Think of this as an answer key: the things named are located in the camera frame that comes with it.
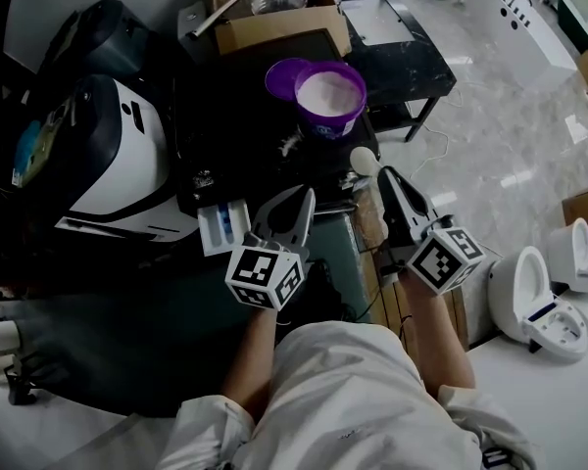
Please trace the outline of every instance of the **person's hand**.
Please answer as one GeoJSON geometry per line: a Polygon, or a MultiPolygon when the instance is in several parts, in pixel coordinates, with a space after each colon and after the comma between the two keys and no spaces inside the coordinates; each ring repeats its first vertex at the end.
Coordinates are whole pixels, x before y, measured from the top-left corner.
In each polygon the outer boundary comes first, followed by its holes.
{"type": "Polygon", "coordinates": [[[403,286],[409,302],[432,300],[437,297],[429,286],[422,282],[409,268],[406,268],[399,275],[399,281],[401,282],[401,286],[403,286]]]}

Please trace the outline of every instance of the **gray tile floor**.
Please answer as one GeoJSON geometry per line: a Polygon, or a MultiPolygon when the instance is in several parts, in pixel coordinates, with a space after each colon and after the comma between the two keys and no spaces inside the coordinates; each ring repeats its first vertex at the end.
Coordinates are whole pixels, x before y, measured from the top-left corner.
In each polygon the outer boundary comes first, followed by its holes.
{"type": "MultiPolygon", "coordinates": [[[[588,138],[573,143],[564,119],[576,115],[588,128],[588,100],[579,73],[556,92],[523,91],[488,36],[471,25],[460,0],[402,0],[422,24],[458,79],[457,89],[440,102],[409,144],[399,131],[379,134],[386,164],[415,175],[444,212],[452,212],[483,244],[502,255],[524,246],[542,248],[548,234],[564,226],[561,200],[588,188],[588,138]]],[[[578,54],[557,27],[555,11],[538,4],[576,60],[578,54]]],[[[418,103],[413,103],[416,110],[418,103]]],[[[492,330],[486,302],[490,255],[465,283],[470,341],[492,330]]]]}

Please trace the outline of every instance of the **black table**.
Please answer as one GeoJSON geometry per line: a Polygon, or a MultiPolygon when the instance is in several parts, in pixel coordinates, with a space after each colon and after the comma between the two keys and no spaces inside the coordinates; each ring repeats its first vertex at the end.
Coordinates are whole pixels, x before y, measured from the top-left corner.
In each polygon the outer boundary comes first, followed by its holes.
{"type": "Polygon", "coordinates": [[[296,106],[276,99],[266,73],[286,58],[341,61],[324,29],[227,54],[177,82],[174,104],[178,202],[182,211],[246,199],[249,209],[298,184],[319,204],[350,197],[351,150],[378,143],[366,114],[336,140],[300,133],[296,106]]]}
{"type": "Polygon", "coordinates": [[[406,137],[410,141],[456,79],[408,8],[400,0],[386,1],[414,40],[366,46],[348,22],[353,51],[344,59],[366,81],[368,117],[374,130],[411,127],[406,137]],[[424,108],[413,117],[407,102],[421,99],[427,100],[424,108]]]}

